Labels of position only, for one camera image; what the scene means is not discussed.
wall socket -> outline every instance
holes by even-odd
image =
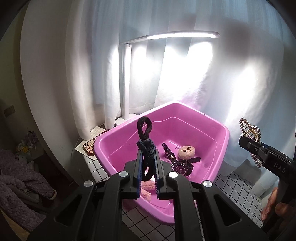
[[[6,108],[3,112],[4,112],[5,117],[8,117],[15,112],[15,108],[12,105],[12,106]]]

pink plastic basin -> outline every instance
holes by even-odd
[[[122,171],[126,162],[136,159],[136,143],[139,140],[137,120],[144,115],[153,123],[150,138],[159,150],[160,159],[167,160],[163,142],[175,154],[181,146],[191,145],[195,148],[195,157],[201,160],[193,163],[189,180],[201,183],[215,179],[225,155],[229,130],[213,118],[180,102],[169,102],[149,110],[97,138],[94,151],[109,176]],[[132,202],[136,202],[158,222],[174,224],[171,200],[158,200],[153,192],[150,202],[142,197]]]

pink fuzzy fabric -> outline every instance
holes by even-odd
[[[141,188],[141,196],[148,202],[151,201],[151,193]]]
[[[143,188],[146,191],[155,190],[155,182],[153,181],[142,182],[141,188]]]

white curtain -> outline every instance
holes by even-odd
[[[267,1],[81,0],[73,2],[71,13],[67,79],[81,137],[101,121],[98,114],[107,128],[120,115],[120,43],[160,32],[207,30],[221,37],[133,44],[130,113],[179,100],[224,123],[230,130],[225,175],[249,157],[238,146],[241,117],[260,127],[263,142],[293,156],[296,44]],[[249,173],[245,178],[262,187],[257,195],[275,181],[264,168],[256,180]]]

smiling plush face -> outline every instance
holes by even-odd
[[[194,157],[194,154],[195,154],[195,148],[190,145],[182,146],[178,151],[178,157],[182,160],[188,160]]]

